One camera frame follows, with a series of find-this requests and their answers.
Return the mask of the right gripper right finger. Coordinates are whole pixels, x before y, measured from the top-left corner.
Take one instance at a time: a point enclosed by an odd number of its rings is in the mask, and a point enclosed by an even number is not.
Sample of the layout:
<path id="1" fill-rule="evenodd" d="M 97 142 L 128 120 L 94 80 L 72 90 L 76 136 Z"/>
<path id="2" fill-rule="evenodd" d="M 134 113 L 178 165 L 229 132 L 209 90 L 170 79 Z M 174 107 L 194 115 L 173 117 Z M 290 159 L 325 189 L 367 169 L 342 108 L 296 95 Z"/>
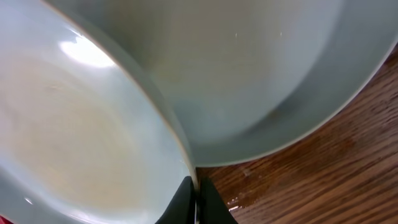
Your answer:
<path id="1" fill-rule="evenodd" d="M 238 224 L 209 178 L 200 182 L 199 205 L 200 224 Z"/>

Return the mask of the light blue plate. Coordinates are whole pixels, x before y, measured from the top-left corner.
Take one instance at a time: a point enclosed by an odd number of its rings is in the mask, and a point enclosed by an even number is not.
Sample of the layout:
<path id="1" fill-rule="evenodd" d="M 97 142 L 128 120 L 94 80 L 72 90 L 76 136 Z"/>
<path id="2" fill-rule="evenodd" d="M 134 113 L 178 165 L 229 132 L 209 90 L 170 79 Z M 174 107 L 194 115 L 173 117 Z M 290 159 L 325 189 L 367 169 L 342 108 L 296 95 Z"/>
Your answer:
<path id="1" fill-rule="evenodd" d="M 1 2 L 1 215 L 155 223 L 189 146 L 162 95 L 106 34 L 50 1 Z"/>
<path id="2" fill-rule="evenodd" d="M 198 167 L 308 136 L 397 43 L 397 0 L 52 1 L 116 41 L 173 108 Z"/>

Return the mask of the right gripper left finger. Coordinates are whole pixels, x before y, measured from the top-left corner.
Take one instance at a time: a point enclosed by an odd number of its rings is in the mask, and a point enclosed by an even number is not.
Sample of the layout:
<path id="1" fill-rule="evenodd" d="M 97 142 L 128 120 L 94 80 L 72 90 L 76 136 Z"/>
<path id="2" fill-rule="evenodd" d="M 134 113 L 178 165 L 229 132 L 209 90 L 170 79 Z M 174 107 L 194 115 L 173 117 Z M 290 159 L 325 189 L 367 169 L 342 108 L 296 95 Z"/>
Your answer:
<path id="1" fill-rule="evenodd" d="M 186 176 L 168 207 L 155 224 L 195 224 L 196 192 L 190 176 Z"/>

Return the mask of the light blue plate bottom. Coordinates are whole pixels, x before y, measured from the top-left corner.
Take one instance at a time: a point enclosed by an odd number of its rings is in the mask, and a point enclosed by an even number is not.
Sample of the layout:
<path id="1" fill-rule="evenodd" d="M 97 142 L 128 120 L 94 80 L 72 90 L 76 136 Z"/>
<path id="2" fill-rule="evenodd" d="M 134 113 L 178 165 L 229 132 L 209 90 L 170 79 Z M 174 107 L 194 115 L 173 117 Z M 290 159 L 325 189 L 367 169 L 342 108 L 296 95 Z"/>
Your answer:
<path id="1" fill-rule="evenodd" d="M 52 1 L 116 41 L 173 108 L 198 167 L 308 136 L 397 43 L 397 0 Z"/>

